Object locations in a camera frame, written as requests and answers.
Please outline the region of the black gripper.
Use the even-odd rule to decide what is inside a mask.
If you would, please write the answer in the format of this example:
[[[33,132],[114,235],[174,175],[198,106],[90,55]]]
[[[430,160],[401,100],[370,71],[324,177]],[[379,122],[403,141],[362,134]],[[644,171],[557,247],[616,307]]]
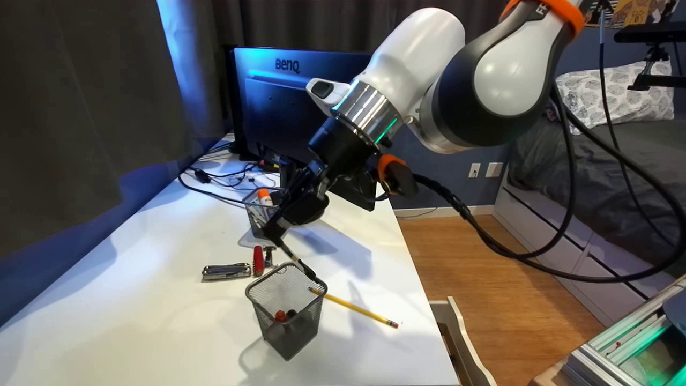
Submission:
[[[313,159],[290,169],[281,185],[278,206],[265,206],[262,235],[278,241],[290,225],[303,225],[318,219],[328,206],[328,190],[349,203],[374,208],[374,171],[370,159],[379,149],[351,130],[345,122],[328,118],[308,140]]]

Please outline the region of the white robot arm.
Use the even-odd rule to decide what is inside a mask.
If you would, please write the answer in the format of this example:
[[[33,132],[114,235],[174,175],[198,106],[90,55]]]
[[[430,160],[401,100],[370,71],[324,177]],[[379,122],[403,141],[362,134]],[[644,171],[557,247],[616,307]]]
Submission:
[[[584,27],[592,0],[507,0],[498,22],[468,41],[448,10],[404,17],[351,81],[313,77],[307,91],[326,113],[313,159],[294,173],[262,225],[277,241],[316,221],[343,177],[370,175],[411,190],[409,166],[379,147],[406,127],[424,147],[453,155],[522,134],[542,112],[563,46]]]

